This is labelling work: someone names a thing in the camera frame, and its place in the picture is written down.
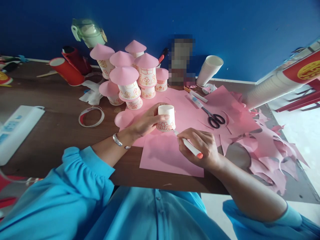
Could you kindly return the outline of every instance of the blue wall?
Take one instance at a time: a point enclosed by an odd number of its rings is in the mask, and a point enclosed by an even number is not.
[[[136,39],[155,57],[169,34],[193,34],[193,70],[206,55],[218,55],[224,65],[215,77],[257,81],[319,36],[320,1],[2,1],[0,53],[50,60],[72,45],[89,56],[72,35],[72,18],[97,21],[115,51]]]

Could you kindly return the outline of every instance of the woman's left hand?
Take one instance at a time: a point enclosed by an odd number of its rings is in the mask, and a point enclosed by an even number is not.
[[[132,124],[129,128],[135,135],[135,138],[144,137],[156,128],[158,122],[167,120],[170,118],[169,115],[158,115],[158,107],[166,105],[168,103],[157,103],[149,108],[142,117]]]

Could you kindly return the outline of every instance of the blue shirt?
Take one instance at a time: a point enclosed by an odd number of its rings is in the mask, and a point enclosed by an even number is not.
[[[65,150],[63,164],[32,185],[0,224],[0,239],[229,239],[197,193],[119,187],[91,147]],[[288,207],[275,222],[223,210],[238,239],[318,239],[320,229]]]

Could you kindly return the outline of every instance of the silver bracelet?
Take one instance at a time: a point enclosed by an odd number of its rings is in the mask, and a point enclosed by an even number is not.
[[[119,141],[119,139],[117,138],[117,134],[115,133],[113,136],[112,136],[112,139],[114,140],[114,142],[119,146],[119,147],[122,147],[122,143]],[[130,146],[125,146],[124,149],[130,149],[131,147]]]

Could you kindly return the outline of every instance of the blue sleeve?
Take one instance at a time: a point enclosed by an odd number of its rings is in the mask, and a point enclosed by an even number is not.
[[[106,206],[114,169],[87,147],[67,148],[62,165],[33,184],[0,224],[0,239],[85,236]]]
[[[320,228],[288,205],[284,215],[274,222],[258,222],[248,218],[233,200],[223,203],[223,211],[233,224],[239,240],[319,239]]]

